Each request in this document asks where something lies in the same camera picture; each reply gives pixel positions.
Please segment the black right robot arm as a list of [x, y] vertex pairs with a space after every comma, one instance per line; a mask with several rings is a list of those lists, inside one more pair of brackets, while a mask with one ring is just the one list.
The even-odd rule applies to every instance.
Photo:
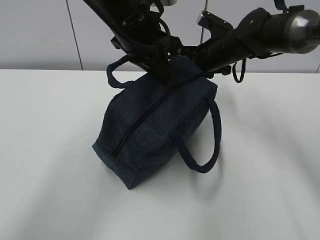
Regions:
[[189, 57], [210, 78], [215, 74], [235, 74], [239, 61], [244, 73], [247, 59], [304, 55], [320, 44], [320, 15], [303, 5], [291, 6], [275, 15], [259, 7], [248, 13], [237, 27], [202, 11], [197, 23], [210, 31], [210, 39], [198, 46], [184, 46], [180, 54]]

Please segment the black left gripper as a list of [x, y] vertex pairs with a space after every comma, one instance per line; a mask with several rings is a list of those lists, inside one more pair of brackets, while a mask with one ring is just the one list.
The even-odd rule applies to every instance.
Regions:
[[122, 64], [131, 62], [153, 74], [163, 84], [166, 84], [171, 76], [169, 59], [178, 56], [183, 46], [179, 37], [171, 35], [164, 35], [152, 45], [145, 45], [132, 38], [126, 39], [124, 36], [115, 34], [111, 43], [116, 49], [123, 50], [125, 56], [109, 65], [110, 74]]

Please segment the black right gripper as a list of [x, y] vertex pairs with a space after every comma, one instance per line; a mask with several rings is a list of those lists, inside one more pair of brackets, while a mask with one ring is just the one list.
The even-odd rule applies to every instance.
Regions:
[[229, 63], [224, 63], [221, 52], [211, 53], [208, 47], [200, 51], [197, 46], [182, 46], [179, 54], [192, 60], [206, 77], [213, 77], [215, 74], [224, 76], [231, 74], [232, 67]]

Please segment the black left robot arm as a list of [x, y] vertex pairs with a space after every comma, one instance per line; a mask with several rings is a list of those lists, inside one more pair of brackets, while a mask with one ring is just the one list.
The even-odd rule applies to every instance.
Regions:
[[164, 13], [161, 1], [87, 0], [85, 3], [113, 32], [111, 43], [125, 52], [126, 61], [163, 83], [169, 81], [169, 56], [177, 55], [180, 40], [171, 35], [161, 18]]

